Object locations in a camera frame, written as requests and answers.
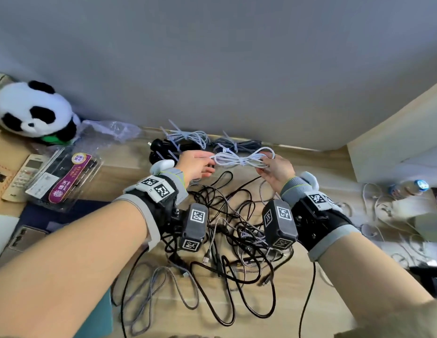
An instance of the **panda head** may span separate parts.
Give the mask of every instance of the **panda head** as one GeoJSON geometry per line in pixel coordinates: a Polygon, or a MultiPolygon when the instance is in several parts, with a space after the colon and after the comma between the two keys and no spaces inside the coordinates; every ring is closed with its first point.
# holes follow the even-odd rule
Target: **panda head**
{"type": "Polygon", "coordinates": [[[53,134],[69,124],[72,117],[70,103],[48,84],[19,82],[0,90],[0,124],[16,134],[53,134]]]}

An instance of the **qr code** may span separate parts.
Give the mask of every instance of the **qr code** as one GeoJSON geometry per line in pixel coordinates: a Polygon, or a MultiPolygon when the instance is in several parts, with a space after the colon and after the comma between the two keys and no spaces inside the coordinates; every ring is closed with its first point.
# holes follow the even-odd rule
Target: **qr code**
{"type": "Polygon", "coordinates": [[[269,209],[268,212],[264,215],[264,225],[267,227],[272,222],[272,209],[269,209]]]}
{"type": "Polygon", "coordinates": [[[170,194],[170,191],[165,188],[164,185],[159,185],[154,188],[154,190],[160,195],[161,198],[165,198],[170,194]]]}
{"type": "Polygon", "coordinates": [[[334,201],[332,201],[332,200],[331,200],[327,195],[322,194],[322,196],[323,196],[325,199],[327,199],[328,203],[331,203],[331,204],[335,204],[335,205],[336,205],[336,203],[335,203],[334,201]]]}
{"type": "Polygon", "coordinates": [[[283,219],[292,220],[291,211],[283,207],[276,207],[278,210],[278,216],[283,219]]]}
{"type": "Polygon", "coordinates": [[[286,240],[283,238],[279,238],[274,244],[273,247],[274,248],[280,248],[280,249],[286,249],[289,248],[291,245],[293,244],[292,241],[290,240],[286,240]]]}
{"type": "Polygon", "coordinates": [[[199,242],[185,240],[182,244],[182,249],[197,251],[199,247],[199,242]]]}
{"type": "Polygon", "coordinates": [[[327,202],[325,199],[323,199],[323,197],[320,194],[309,195],[309,197],[312,199],[312,201],[315,204],[320,204],[320,203],[326,203],[327,202]]]}
{"type": "Polygon", "coordinates": [[[144,184],[146,186],[153,186],[153,185],[157,184],[158,182],[159,182],[159,180],[147,178],[144,181],[142,181],[140,184],[144,184]]]}
{"type": "Polygon", "coordinates": [[[191,220],[195,222],[203,223],[205,217],[206,217],[206,213],[204,211],[192,210],[191,220]]]}

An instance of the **plastic bottle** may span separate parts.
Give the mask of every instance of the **plastic bottle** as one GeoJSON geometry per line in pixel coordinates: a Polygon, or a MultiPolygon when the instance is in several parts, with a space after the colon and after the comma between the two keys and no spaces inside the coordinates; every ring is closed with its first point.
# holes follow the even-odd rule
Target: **plastic bottle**
{"type": "Polygon", "coordinates": [[[430,188],[425,180],[404,181],[401,184],[391,185],[388,193],[395,199],[405,199],[411,196],[418,196],[430,188]]]}

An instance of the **blue bottle cap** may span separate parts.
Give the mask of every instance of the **blue bottle cap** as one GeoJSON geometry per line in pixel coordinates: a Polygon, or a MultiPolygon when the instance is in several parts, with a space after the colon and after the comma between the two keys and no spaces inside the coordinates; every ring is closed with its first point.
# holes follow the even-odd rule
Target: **blue bottle cap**
{"type": "Polygon", "coordinates": [[[414,184],[419,188],[419,191],[425,192],[430,188],[428,182],[426,182],[425,180],[415,180],[414,184]]]}

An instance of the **forearm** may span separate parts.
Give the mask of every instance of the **forearm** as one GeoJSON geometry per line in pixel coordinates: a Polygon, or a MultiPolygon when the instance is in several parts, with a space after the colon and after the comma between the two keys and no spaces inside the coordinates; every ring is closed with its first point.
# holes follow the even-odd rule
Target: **forearm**
{"type": "Polygon", "coordinates": [[[359,233],[338,239],[318,262],[360,324],[433,300],[406,270],[359,233]]]}
{"type": "Polygon", "coordinates": [[[30,247],[0,269],[0,336],[72,337],[146,237],[116,201],[30,247]]]}

